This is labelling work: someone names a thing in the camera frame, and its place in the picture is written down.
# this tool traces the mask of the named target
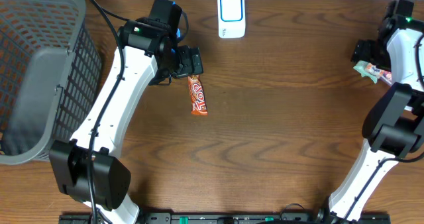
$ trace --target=plastic basket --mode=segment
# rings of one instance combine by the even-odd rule
[[[101,61],[84,0],[0,0],[0,163],[48,160],[86,118]]]

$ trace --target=wood grain surface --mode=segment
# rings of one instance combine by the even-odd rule
[[[217,34],[216,0],[175,0],[189,18],[184,43],[200,47],[209,116],[190,114],[187,80],[148,87],[125,136],[121,161],[139,206],[175,212],[317,210],[341,184],[362,145],[362,122],[388,89],[361,78],[350,56],[375,39],[387,1],[246,0],[246,35]],[[97,0],[130,19],[153,0]],[[424,3],[414,17],[424,19]],[[123,22],[112,19],[115,28]],[[104,63],[115,41],[93,6],[85,21]],[[90,212],[62,195],[49,163],[0,166],[0,223],[57,223]],[[424,162],[400,164],[366,211],[392,223],[424,222]]]

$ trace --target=white rectangular device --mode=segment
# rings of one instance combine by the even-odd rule
[[[246,31],[244,0],[218,0],[218,34],[221,38],[241,38]]]

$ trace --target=wooden table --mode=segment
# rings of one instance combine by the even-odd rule
[[[376,38],[387,1],[246,0],[240,39],[217,34],[216,0],[175,0],[189,17],[184,43],[198,46],[209,116],[190,115],[187,79],[148,87],[124,141],[129,194],[175,212],[317,210],[341,184],[362,144],[362,122],[388,89],[361,78],[350,56]],[[97,0],[123,17],[153,0]],[[424,19],[424,3],[414,16]],[[117,29],[123,23],[112,19]],[[86,25],[109,73],[115,41],[94,9]],[[422,223],[424,162],[400,164],[369,199],[392,223]],[[49,163],[0,166],[0,223],[57,223],[90,209],[58,191]]]

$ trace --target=red candy wrapper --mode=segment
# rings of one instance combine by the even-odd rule
[[[205,94],[199,80],[199,75],[188,77],[188,88],[190,90],[191,97],[191,114],[207,115]]]

